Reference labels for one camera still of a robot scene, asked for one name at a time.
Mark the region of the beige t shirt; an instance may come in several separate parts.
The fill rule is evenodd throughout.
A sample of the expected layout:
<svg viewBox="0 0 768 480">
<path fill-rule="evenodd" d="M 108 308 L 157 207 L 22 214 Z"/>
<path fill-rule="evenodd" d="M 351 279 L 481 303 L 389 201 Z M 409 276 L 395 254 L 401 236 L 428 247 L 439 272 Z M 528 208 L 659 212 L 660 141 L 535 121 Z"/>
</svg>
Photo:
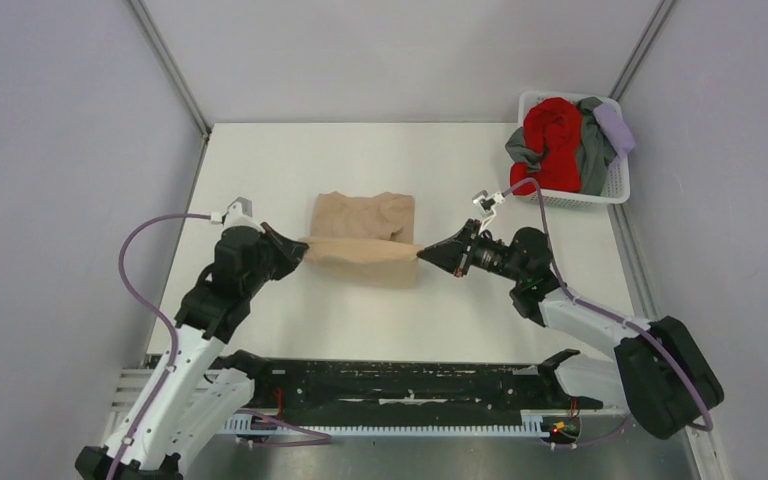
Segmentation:
<svg viewBox="0 0 768 480">
<path fill-rule="evenodd" d="M 368 286 L 409 289 L 417 284 L 421 246 L 414 242 L 415 198 L 384 192 L 317 196 L 304 262 L 317 271 Z"/>
</svg>

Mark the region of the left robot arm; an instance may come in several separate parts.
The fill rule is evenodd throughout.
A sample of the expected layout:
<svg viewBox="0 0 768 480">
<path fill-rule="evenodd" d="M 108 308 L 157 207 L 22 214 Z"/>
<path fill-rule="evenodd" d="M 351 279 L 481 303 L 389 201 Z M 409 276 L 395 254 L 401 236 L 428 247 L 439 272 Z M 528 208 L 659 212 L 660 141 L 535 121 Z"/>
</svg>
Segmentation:
<svg viewBox="0 0 768 480">
<path fill-rule="evenodd" d="M 273 379 L 231 364 L 197 401 L 209 367 L 270 281 L 293 273 L 309 249 L 267 223 L 227 226 L 213 261 L 200 272 L 170 325 L 171 344 L 120 426 L 101 446 L 86 446 L 75 468 L 83 479 L 181 479 L 233 412 L 266 405 Z"/>
</svg>

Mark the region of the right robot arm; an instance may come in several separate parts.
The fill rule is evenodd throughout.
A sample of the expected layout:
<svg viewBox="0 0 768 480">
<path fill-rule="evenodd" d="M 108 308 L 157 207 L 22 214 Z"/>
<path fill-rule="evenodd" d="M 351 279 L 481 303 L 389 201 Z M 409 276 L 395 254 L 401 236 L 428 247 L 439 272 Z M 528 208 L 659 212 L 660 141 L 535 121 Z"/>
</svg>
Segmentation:
<svg viewBox="0 0 768 480">
<path fill-rule="evenodd" d="M 537 392 L 545 405 L 562 408 L 575 397 L 615 405 L 658 439 L 686 427 L 711 430 L 711 411 L 725 392 L 686 325 L 671 316 L 623 316 L 579 295 L 554 272 L 546 233 L 523 227 L 505 243 L 471 219 L 417 257 L 455 277 L 479 269 L 512 281 L 509 297 L 521 317 L 605 355 L 577 353 L 541 376 Z"/>
</svg>

